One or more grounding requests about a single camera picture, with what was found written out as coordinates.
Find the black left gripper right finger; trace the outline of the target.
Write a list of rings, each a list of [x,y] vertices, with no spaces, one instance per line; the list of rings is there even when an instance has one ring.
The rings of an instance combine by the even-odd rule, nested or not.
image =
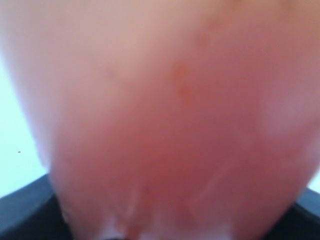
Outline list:
[[[310,188],[281,219],[281,240],[320,240],[320,194]]]

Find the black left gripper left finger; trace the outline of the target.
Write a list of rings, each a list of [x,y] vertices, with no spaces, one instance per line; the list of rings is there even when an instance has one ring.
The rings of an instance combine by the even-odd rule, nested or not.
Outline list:
[[[72,240],[47,175],[0,198],[2,240]]]

